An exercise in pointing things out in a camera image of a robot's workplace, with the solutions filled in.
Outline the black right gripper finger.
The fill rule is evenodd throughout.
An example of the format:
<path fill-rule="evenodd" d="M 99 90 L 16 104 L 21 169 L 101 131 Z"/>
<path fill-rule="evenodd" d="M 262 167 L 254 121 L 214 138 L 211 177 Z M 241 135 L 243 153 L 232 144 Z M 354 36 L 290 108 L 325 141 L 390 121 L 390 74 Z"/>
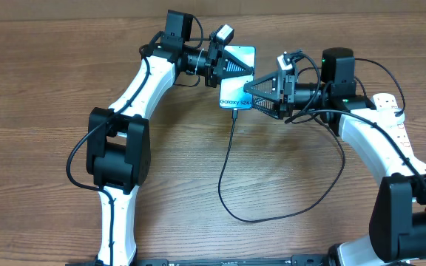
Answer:
<path fill-rule="evenodd" d="M 261 78 L 246 83 L 243 87 L 243 91 L 259 97 L 277 97 L 279 95 L 277 79 L 277 72 L 269 73 Z"/>
<path fill-rule="evenodd" d="M 280 102 L 254 95 L 252 108 L 274 119 L 280 119 Z"/>

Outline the blue Galaxy S24 smartphone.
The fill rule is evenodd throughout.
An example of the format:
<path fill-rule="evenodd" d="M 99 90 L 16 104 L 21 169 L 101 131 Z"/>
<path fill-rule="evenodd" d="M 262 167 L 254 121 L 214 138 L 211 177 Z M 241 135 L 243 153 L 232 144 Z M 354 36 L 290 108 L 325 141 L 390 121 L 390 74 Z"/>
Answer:
<path fill-rule="evenodd" d="M 224 78 L 220 83 L 219 106 L 223 109 L 251 109 L 252 95 L 244 92 L 246 83 L 254 80 L 254 66 L 256 58 L 256 48 L 253 46 L 232 46 L 225 47 L 229 52 L 244 65 L 252 68 L 249 75 L 241 75 L 232 78 Z"/>

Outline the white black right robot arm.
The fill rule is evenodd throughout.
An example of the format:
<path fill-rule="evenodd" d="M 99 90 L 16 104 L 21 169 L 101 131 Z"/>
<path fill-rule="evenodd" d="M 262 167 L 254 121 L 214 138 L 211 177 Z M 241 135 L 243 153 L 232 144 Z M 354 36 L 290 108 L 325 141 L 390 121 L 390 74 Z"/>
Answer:
<path fill-rule="evenodd" d="M 324 265 L 409 265 L 426 259 L 426 164 L 413 153 L 405 130 L 405 105 L 388 93 L 356 91 L 351 49 L 328 48 L 317 65 L 316 83 L 300 83 L 302 52 L 277 59 L 278 69 L 247 83 L 252 106 L 291 123 L 319 118 L 347 143 L 379 186 L 368 234 L 334 245 Z"/>

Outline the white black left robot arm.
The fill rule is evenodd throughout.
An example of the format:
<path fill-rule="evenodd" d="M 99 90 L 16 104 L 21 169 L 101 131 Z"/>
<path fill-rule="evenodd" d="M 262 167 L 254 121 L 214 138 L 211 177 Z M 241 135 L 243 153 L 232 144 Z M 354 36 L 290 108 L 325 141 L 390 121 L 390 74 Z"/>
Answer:
<path fill-rule="evenodd" d="M 101 200 L 101 247 L 96 265 L 134 265 L 134 235 L 138 189 L 151 163 L 149 120 L 160 99 L 176 84 L 180 73 L 204 78 L 207 87 L 220 88 L 219 105 L 247 110 L 252 96 L 243 85 L 254 77 L 256 49 L 232 45 L 234 29 L 220 26 L 203 49 L 188 43 L 192 14 L 170 10 L 166 26 L 141 47 L 142 63 L 126 91 L 108 108 L 89 115 L 87 173 Z"/>

